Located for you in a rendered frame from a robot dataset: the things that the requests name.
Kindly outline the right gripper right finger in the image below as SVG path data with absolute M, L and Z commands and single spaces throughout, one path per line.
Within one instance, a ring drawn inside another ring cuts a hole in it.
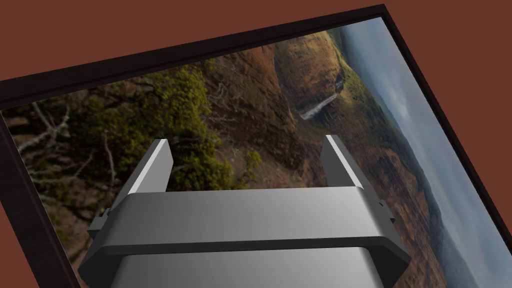
M 329 187 L 363 188 L 332 135 L 324 137 L 320 159 Z

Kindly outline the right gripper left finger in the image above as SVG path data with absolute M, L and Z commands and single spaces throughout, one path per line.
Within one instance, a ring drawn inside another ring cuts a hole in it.
M 141 161 L 117 194 L 110 209 L 132 193 L 164 192 L 167 189 L 173 167 L 173 157 L 167 139 L 155 139 Z

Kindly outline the framed landscape picture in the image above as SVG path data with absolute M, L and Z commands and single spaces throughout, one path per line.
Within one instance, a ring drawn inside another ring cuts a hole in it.
M 74 270 L 155 138 L 171 191 L 325 187 L 338 136 L 395 217 L 394 288 L 512 288 L 512 254 L 379 16 L 1 111 Z

